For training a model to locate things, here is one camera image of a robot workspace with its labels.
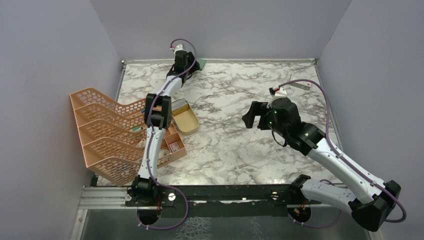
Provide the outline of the green card holder wallet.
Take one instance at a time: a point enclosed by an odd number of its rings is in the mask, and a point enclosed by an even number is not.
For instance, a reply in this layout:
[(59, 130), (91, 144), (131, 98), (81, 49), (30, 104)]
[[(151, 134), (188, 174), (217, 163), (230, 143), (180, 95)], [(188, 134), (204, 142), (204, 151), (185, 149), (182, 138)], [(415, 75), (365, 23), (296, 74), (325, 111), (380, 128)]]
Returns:
[(205, 67), (205, 65), (206, 65), (206, 60), (205, 60), (205, 59), (201, 59), (201, 58), (199, 58), (199, 59), (197, 60), (197, 62), (198, 62), (198, 65), (199, 65), (199, 69), (200, 69), (200, 70), (202, 70), (202, 69)]

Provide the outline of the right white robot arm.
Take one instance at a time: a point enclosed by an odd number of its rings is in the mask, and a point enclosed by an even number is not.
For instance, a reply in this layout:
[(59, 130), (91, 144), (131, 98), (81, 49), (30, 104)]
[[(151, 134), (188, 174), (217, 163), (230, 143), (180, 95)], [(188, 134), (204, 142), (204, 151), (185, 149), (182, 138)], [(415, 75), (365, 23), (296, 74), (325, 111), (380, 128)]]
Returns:
[(301, 120), (297, 105), (287, 97), (270, 103), (253, 101), (242, 117), (246, 128), (253, 127), (257, 116), (258, 129), (280, 135), (286, 146), (318, 162), (346, 186), (342, 189), (301, 174), (289, 185), (292, 202), (310, 200), (330, 205), (350, 214), (357, 224), (371, 232), (387, 221), (400, 195), (397, 182), (376, 177), (338, 150), (321, 129)]

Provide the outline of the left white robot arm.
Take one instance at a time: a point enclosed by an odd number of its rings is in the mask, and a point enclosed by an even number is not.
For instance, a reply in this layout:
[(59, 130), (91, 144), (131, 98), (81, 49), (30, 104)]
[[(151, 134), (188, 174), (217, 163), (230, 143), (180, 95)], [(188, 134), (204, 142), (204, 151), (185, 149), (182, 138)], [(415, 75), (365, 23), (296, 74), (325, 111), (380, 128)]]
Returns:
[(127, 193), (131, 196), (130, 202), (135, 205), (153, 206), (158, 201), (158, 160), (165, 133), (172, 122), (172, 97), (198, 69), (195, 53), (176, 50), (174, 64), (166, 75), (165, 83), (156, 93), (146, 96), (144, 153), (138, 173)]

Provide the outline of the silver card stack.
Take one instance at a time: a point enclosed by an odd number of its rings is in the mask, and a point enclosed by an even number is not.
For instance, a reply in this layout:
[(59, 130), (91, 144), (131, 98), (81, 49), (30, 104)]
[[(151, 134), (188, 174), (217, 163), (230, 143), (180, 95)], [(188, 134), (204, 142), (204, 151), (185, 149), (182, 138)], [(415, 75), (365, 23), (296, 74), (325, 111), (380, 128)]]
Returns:
[(190, 107), (188, 102), (182, 98), (178, 99), (171, 104), (171, 113), (173, 116), (177, 116), (185, 111), (187, 111)]

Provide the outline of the tan oval card tray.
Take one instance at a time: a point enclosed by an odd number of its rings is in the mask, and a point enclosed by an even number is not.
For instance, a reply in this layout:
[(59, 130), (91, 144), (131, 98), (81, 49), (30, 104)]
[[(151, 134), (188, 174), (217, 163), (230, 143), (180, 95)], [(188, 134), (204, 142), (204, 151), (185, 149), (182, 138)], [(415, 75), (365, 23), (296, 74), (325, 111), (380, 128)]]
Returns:
[(179, 132), (185, 136), (195, 133), (200, 126), (200, 121), (190, 104), (187, 111), (176, 116), (172, 115), (172, 118)]

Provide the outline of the white red small box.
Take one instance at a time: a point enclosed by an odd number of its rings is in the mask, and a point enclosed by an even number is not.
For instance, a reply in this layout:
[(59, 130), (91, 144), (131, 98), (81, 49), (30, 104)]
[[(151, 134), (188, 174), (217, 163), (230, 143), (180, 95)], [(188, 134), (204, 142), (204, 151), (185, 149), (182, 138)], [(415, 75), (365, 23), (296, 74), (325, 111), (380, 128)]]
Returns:
[[(290, 75), (290, 82), (293, 82), (293, 81), (295, 81), (295, 80), (301, 80), (301, 79), (304, 79), (303, 77), (301, 77), (301, 76), (299, 76), (299, 75), (296, 75), (296, 74), (291, 74)], [(295, 88), (299, 88), (299, 89), (302, 89), (302, 90), (305, 90), (305, 91), (309, 91), (310, 89), (311, 89), (311, 86), (312, 86), (312, 84), (310, 83), (310, 82), (308, 82), (308, 81), (298, 81), (298, 82), (293, 82), (293, 83), (290, 83), (289, 84), (290, 86), (292, 86), (292, 87), (295, 87)]]

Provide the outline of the peach plastic file organizer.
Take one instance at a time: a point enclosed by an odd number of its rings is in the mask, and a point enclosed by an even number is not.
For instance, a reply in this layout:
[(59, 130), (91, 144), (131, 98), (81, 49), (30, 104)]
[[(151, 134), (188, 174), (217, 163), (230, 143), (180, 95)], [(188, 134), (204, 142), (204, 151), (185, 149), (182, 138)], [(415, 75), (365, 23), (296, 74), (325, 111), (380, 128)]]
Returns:
[(145, 99), (120, 104), (95, 88), (69, 97), (86, 168), (116, 186), (131, 183), (147, 144)]

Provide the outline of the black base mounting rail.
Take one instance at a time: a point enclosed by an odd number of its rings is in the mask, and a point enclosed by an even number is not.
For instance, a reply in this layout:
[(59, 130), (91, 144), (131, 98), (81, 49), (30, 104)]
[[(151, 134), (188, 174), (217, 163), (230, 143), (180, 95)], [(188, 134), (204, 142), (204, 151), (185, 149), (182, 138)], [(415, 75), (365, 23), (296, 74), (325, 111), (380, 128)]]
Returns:
[(289, 208), (314, 203), (289, 184), (159, 186), (155, 194), (143, 196), (129, 189), (125, 196), (126, 207), (163, 218), (287, 217)]

